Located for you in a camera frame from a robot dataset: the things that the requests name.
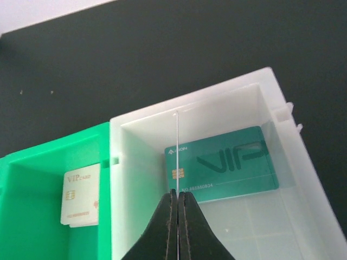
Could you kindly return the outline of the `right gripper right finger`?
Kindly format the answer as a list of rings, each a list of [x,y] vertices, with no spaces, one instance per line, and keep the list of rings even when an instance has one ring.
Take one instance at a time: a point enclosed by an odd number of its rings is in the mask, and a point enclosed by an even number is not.
[[[213,233],[191,192],[178,197],[178,236],[180,259],[235,259]]]

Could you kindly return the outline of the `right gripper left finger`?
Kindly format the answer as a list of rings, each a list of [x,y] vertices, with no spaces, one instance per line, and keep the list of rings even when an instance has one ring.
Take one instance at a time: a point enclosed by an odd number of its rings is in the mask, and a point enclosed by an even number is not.
[[[176,190],[162,196],[146,229],[123,259],[178,258],[178,199]]]

